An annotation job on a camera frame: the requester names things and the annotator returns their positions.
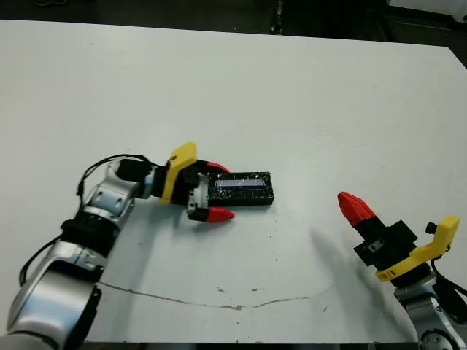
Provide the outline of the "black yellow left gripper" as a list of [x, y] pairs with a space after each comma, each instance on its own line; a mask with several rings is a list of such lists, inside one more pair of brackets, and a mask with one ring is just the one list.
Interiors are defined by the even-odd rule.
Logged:
[[219, 163], [199, 160], [196, 144], [189, 141], [175, 149], [166, 164], [160, 196], [162, 204], [185, 206], [188, 219], [197, 222], [226, 222], [234, 213], [222, 208], [208, 208], [207, 174], [228, 174]]

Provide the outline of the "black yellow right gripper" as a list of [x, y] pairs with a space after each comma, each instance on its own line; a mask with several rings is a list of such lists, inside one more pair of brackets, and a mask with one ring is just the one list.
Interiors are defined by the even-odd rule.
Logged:
[[428, 275], [428, 261], [448, 251], [460, 224], [460, 218], [447, 215], [434, 229], [433, 240], [424, 246], [416, 246], [416, 235], [403, 222], [386, 226], [360, 198], [348, 193], [337, 195], [339, 208], [345, 219], [363, 238], [354, 248], [359, 258], [373, 265], [377, 278], [389, 281], [396, 287], [405, 287]]

